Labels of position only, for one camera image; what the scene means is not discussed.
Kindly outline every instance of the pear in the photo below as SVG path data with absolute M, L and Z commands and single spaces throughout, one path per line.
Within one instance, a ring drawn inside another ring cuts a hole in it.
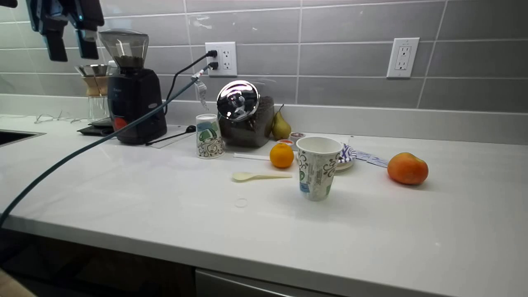
M 275 112 L 274 119 L 271 121 L 271 132 L 275 141 L 279 139 L 289 139 L 292 127 L 280 114 L 280 109 Z

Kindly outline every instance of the kitchen drawer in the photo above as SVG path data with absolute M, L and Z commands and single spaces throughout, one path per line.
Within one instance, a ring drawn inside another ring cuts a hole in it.
M 196 297 L 337 297 L 272 282 L 196 269 Z

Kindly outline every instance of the power cord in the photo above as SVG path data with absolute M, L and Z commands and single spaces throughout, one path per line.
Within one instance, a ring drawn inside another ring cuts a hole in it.
M 170 98 L 173 88 L 176 86 L 178 76 L 180 76 L 181 73 L 188 71 L 190 68 L 193 68 L 195 65 L 198 65 L 201 60 L 205 60 L 205 58 L 208 58 L 208 56 L 216 60 L 218 51 L 216 51 L 216 50 L 208 51 L 208 53 L 205 53 L 203 56 L 200 56 L 196 61 L 193 61 L 191 65 L 188 65 L 186 68 L 183 68 L 183 70 L 180 70 L 178 73 L 175 73 L 175 76 L 172 78 L 172 84 L 170 84 L 170 88 L 168 88 L 167 98 Z
M 193 132 L 196 132 L 196 126 L 186 126 L 186 129 L 183 132 L 175 134 L 175 136 L 168 136 L 168 137 L 163 137 L 163 139 L 150 141 L 150 142 L 145 144 L 145 147 L 150 147 L 153 144 L 165 142 L 168 139 L 175 139 L 175 137 L 180 137 L 180 136 L 185 136 L 185 134 L 193 134 Z
M 214 63 L 209 63 L 208 66 L 205 66 L 200 73 L 206 73 L 209 68 L 214 68 Z M 5 208 L 5 211 L 0 215 L 0 230 L 3 228 L 3 223 L 7 221 L 7 218 L 10 216 L 10 213 L 15 210 L 15 207 L 40 183 L 43 182 L 48 175 L 51 175 L 54 170 L 58 170 L 59 167 L 63 167 L 64 164 L 68 164 L 69 160 L 73 160 L 74 157 L 84 154 L 89 149 L 94 149 L 97 145 L 101 145 L 102 142 L 114 139 L 115 136 L 145 122 L 148 117 L 152 117 L 153 114 L 157 114 L 158 111 L 165 109 L 173 99 L 176 99 L 178 96 L 181 96 L 188 88 L 191 88 L 196 81 L 200 79 L 200 76 L 193 76 L 191 81 L 183 86 L 173 98 L 167 98 L 165 103 L 162 103 L 158 108 L 148 111 L 147 114 L 140 116 L 139 119 L 129 122 L 125 127 L 89 144 L 81 147 L 79 150 L 66 155 L 64 159 L 61 159 L 59 162 L 56 162 L 54 165 L 51 165 L 46 172 L 43 172 L 41 175 L 38 175 L 25 190 L 21 190 L 21 193 Z

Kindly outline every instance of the electrical outlet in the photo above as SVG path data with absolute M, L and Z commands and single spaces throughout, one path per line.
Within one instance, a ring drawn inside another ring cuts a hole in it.
M 419 38 L 394 38 L 386 78 L 411 78 Z
M 205 43 L 205 51 L 216 50 L 218 56 L 218 70 L 209 71 L 209 76 L 236 76 L 238 66 L 236 66 L 236 43 L 234 42 L 214 42 L 214 43 Z

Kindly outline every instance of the gray tile backsplash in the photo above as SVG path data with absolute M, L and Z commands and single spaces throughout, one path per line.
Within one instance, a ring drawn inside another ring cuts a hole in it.
M 525 0 L 450 0 L 440 40 L 528 38 Z
M 414 108 L 422 79 L 302 78 L 299 103 L 318 106 Z
M 528 40 L 437 43 L 429 76 L 528 78 Z
M 302 10 L 302 42 L 434 40 L 444 4 L 388 4 Z
M 299 10 L 229 12 L 188 15 L 191 43 L 229 40 L 238 43 L 295 43 Z
M 101 0 L 106 27 L 148 33 L 163 94 L 205 42 L 236 42 L 241 79 L 277 103 L 528 112 L 528 2 Z M 393 38 L 419 37 L 411 79 L 386 79 Z M 0 93 L 82 96 L 71 25 L 51 63 L 25 2 L 0 7 Z M 101 46 L 101 61 L 109 56 Z M 176 89 L 190 75 L 178 78 Z M 233 78 L 205 78 L 211 101 Z M 193 89 L 181 99 L 196 99 Z
M 412 73 L 424 76 L 431 43 L 419 45 Z M 391 43 L 376 45 L 302 45 L 299 75 L 302 76 L 384 76 Z
M 421 108 L 528 112 L 528 79 L 427 79 Z

